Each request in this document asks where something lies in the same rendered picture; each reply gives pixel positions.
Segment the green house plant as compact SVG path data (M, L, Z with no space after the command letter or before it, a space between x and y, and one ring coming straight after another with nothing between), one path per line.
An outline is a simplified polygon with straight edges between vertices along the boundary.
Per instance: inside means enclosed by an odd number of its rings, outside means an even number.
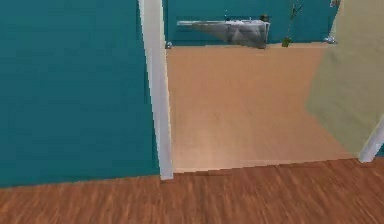
M303 7L300 1L301 0L290 0L291 9L290 9L289 21L287 26L287 32L286 32L286 36L282 39L282 42L281 42L281 46L284 48L288 48L290 43L292 42L292 39L291 39L292 25L294 23L295 17Z

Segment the pale yellow room door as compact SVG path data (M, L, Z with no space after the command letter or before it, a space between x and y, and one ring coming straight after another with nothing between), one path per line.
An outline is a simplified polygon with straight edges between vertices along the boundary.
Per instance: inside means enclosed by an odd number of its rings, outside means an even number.
M341 0L306 109L354 156L384 118L384 0Z

